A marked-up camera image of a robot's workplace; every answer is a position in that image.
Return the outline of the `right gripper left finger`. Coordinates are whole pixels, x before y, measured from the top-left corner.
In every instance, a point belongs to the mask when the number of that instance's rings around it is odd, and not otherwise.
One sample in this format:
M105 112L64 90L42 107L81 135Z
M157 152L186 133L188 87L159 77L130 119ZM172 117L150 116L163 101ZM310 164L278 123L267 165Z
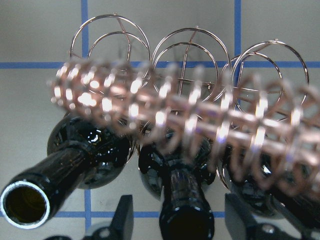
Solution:
M122 195L111 222L92 225L85 240L131 240L134 228L133 196Z

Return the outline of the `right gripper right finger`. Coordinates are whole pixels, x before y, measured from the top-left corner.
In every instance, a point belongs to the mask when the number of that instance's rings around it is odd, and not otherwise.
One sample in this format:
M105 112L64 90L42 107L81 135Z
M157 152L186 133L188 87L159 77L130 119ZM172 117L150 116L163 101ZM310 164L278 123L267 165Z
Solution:
M233 240L318 240L320 238L319 227L308 227L303 219L315 221L306 216L297 218L288 207L275 201L275 209L298 232L299 237L294 237L278 223L258 217L238 198L237 195L228 193L225 195L224 220L227 230Z

